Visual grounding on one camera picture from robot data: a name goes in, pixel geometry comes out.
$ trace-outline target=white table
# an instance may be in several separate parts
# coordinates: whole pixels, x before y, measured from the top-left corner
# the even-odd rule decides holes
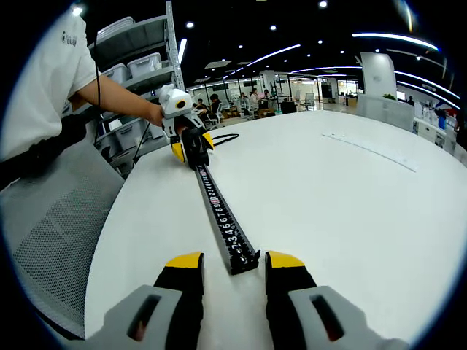
[[[467,243],[467,169],[391,125],[338,112],[301,112],[212,132],[240,133],[210,170],[251,244],[292,254],[319,285],[364,310],[380,335],[417,340],[457,281]],[[344,134],[403,155],[413,172],[322,136]],[[164,147],[142,157],[99,239],[85,304],[89,337],[104,314],[171,258],[205,253],[199,349],[272,349],[264,256],[229,276],[196,176]]]

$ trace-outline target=black ceiling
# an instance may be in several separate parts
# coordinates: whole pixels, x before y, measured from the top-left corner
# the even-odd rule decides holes
[[[165,13],[164,1],[82,1],[87,9],[83,18],[88,23],[88,38],[108,24],[131,16],[135,21],[144,20]],[[173,0],[174,22],[177,40],[188,40],[182,61],[185,86],[204,78],[208,82],[222,79],[225,70],[239,68],[238,62],[254,61],[277,50],[295,44],[297,49],[275,55],[253,64],[230,77],[250,77],[269,65],[275,71],[295,71],[321,66],[355,66],[355,56],[360,52],[388,53],[393,59],[395,69],[424,77],[446,88],[451,84],[452,91],[461,94],[462,79],[454,74],[453,59],[448,55],[452,43],[447,42],[443,30],[447,30],[444,17],[437,17],[436,8],[427,11],[425,1],[410,1],[414,14],[414,29],[409,32],[405,15],[397,8],[400,1],[337,1],[328,0],[328,7],[320,9],[318,1],[283,0],[223,0],[223,1],[184,1]],[[194,23],[187,29],[186,22]],[[275,25],[276,31],[269,27]],[[440,48],[440,52],[426,50],[416,44],[394,39],[352,38],[352,33],[380,32],[416,37]],[[443,64],[447,59],[447,71],[426,60],[417,61],[414,56],[388,52],[387,49],[400,50],[420,55]],[[222,59],[232,61],[224,69],[205,69],[212,61]],[[342,70],[339,73],[361,74],[360,70]],[[405,77],[403,81],[421,86],[421,82]],[[452,99],[452,96],[441,95]]]

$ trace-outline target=chair backrest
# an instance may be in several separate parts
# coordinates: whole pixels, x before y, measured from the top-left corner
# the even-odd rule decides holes
[[[4,236],[18,279],[47,319],[85,337],[94,249],[123,179],[87,140],[65,149],[34,178],[0,194]]]
[[[314,101],[314,93],[306,93],[305,95],[305,103],[310,104]]]

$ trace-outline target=storage box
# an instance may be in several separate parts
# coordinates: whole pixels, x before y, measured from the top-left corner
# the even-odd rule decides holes
[[[265,109],[258,110],[259,118],[272,117],[274,115],[275,115],[274,108],[265,108]]]
[[[122,150],[127,150],[137,147],[143,137],[144,130],[147,127],[148,121],[137,118],[132,122],[127,122],[123,126],[115,129],[113,132],[117,135],[117,139],[122,147]],[[144,135],[143,142],[149,137],[149,133]]]
[[[102,74],[106,77],[109,77],[118,84],[123,84],[127,80],[131,79],[130,70],[126,68],[126,66],[123,63],[119,63],[118,65],[113,66],[111,69],[107,69]]]
[[[112,34],[116,31],[119,31],[122,28],[132,26],[134,24],[134,19],[131,17],[125,17],[117,22],[109,24],[107,27],[102,28],[100,31],[97,32],[97,41],[106,39],[108,36],[112,36]]]
[[[139,77],[151,71],[156,71],[162,68],[161,54],[159,52],[152,53],[146,57],[138,58],[128,64],[131,74],[134,77]]]

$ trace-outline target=white t-shirt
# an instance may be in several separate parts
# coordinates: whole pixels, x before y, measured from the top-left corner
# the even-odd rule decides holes
[[[33,51],[7,106],[1,128],[1,160],[57,136],[67,98],[96,78],[85,29],[85,21],[68,11]]]

